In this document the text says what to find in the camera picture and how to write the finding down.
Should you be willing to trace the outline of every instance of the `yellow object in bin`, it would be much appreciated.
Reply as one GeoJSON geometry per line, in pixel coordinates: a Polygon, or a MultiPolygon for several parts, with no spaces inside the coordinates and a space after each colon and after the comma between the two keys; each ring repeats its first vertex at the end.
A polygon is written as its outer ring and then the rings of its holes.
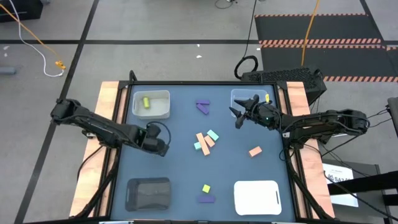
{"type": "Polygon", "coordinates": [[[145,108],[145,109],[149,109],[149,108],[150,108],[150,105],[149,105],[149,98],[145,96],[142,100],[143,100],[143,102],[144,102],[144,108],[145,108]]]}

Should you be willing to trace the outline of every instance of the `orange striped tape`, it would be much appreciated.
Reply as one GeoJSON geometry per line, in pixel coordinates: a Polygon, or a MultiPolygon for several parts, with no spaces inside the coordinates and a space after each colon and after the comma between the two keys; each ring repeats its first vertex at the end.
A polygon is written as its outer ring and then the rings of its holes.
{"type": "MultiPolygon", "coordinates": [[[[302,44],[263,44],[262,48],[302,48],[302,44]]],[[[314,49],[385,49],[381,45],[306,45],[306,48],[314,49]]]]}
{"type": "MultiPolygon", "coordinates": [[[[260,44],[303,44],[303,39],[260,40],[260,44]]],[[[381,39],[308,39],[306,44],[380,44],[381,39]]]]}
{"type": "Polygon", "coordinates": [[[398,82],[398,77],[323,77],[325,82],[398,82]]]}
{"type": "Polygon", "coordinates": [[[398,47],[387,47],[387,50],[397,50],[398,47]]]}
{"type": "MultiPolygon", "coordinates": [[[[312,14],[258,14],[257,17],[278,17],[278,16],[312,16],[312,14]]],[[[323,13],[316,16],[366,16],[365,13],[323,13]]]]}

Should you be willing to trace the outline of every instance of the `white cable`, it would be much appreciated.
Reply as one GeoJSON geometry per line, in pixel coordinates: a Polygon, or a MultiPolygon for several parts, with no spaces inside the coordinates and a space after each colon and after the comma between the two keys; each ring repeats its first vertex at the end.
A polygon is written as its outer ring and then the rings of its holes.
{"type": "MultiPolygon", "coordinates": [[[[10,1],[10,3],[11,3],[11,6],[12,6],[12,8],[13,8],[13,10],[14,10],[15,15],[17,16],[18,21],[20,21],[20,20],[19,20],[19,16],[18,16],[17,9],[16,9],[15,6],[14,6],[14,3],[12,2],[12,0],[9,0],[9,1],[10,1]]],[[[44,54],[42,54],[39,50],[37,50],[32,44],[28,44],[27,42],[25,42],[25,41],[22,39],[22,36],[21,36],[21,24],[20,24],[19,22],[18,22],[18,32],[19,32],[19,38],[20,38],[20,40],[21,40],[24,44],[26,44],[26,45],[28,45],[28,46],[31,46],[33,49],[35,49],[35,51],[37,51],[37,53],[39,53],[39,54],[43,57],[43,61],[44,61],[43,72],[44,72],[44,75],[46,75],[46,76],[48,76],[48,77],[60,77],[60,76],[63,75],[64,69],[62,69],[62,72],[59,73],[58,75],[49,75],[49,74],[47,74],[47,72],[45,72],[46,62],[45,62],[44,54]]]]}

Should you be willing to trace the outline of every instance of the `white paper sign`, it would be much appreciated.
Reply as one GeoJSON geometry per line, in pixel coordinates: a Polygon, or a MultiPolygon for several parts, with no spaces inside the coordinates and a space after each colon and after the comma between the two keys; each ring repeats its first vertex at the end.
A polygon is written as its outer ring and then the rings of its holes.
{"type": "MultiPolygon", "coordinates": [[[[323,170],[325,171],[326,176],[334,182],[354,179],[353,171],[347,167],[323,164],[323,170]]],[[[358,207],[358,200],[349,194],[330,196],[330,199],[334,204],[358,207]]]]}

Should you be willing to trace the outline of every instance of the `dark blue tabletop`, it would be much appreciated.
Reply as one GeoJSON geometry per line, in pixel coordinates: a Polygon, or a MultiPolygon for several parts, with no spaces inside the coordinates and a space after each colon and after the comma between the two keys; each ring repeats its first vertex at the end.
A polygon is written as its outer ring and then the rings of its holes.
{"type": "MultiPolygon", "coordinates": [[[[211,220],[293,222],[294,210],[286,165],[278,157],[282,140],[277,131],[269,131],[251,121],[236,129],[231,116],[231,90],[265,90],[275,102],[270,85],[136,85],[132,88],[127,124],[145,126],[151,120],[137,119],[132,114],[132,96],[137,91],[168,90],[170,117],[159,120],[172,133],[170,149],[165,157],[123,146],[114,193],[111,219],[211,220]],[[196,100],[210,100],[209,114],[196,108],[196,100]],[[204,156],[196,151],[196,133],[212,129],[220,137],[204,156]],[[260,146],[262,153],[250,158],[248,151],[260,146]],[[125,207],[127,182],[132,178],[168,177],[171,182],[171,203],[168,210],[128,212],[125,207]],[[278,183],[282,213],[280,215],[240,216],[234,207],[234,183],[239,180],[274,180],[278,183]],[[210,185],[215,203],[198,203],[204,184],[210,185]]],[[[162,128],[160,138],[168,140],[162,128]]]]}

